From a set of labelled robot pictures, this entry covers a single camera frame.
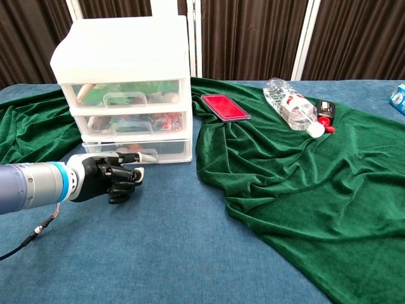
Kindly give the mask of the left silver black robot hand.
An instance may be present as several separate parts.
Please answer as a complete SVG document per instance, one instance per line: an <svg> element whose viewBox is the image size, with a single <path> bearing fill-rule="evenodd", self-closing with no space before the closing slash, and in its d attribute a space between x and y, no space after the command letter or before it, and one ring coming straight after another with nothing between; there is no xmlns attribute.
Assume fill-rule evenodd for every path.
<svg viewBox="0 0 405 304"><path fill-rule="evenodd" d="M125 168L129 163L156 163L152 155L141 152L102 152L73 155L66 166L73 170L77 185L72 190L70 201L83 202L108 194L112 205L124 203L142 184L144 168Z"/></svg>

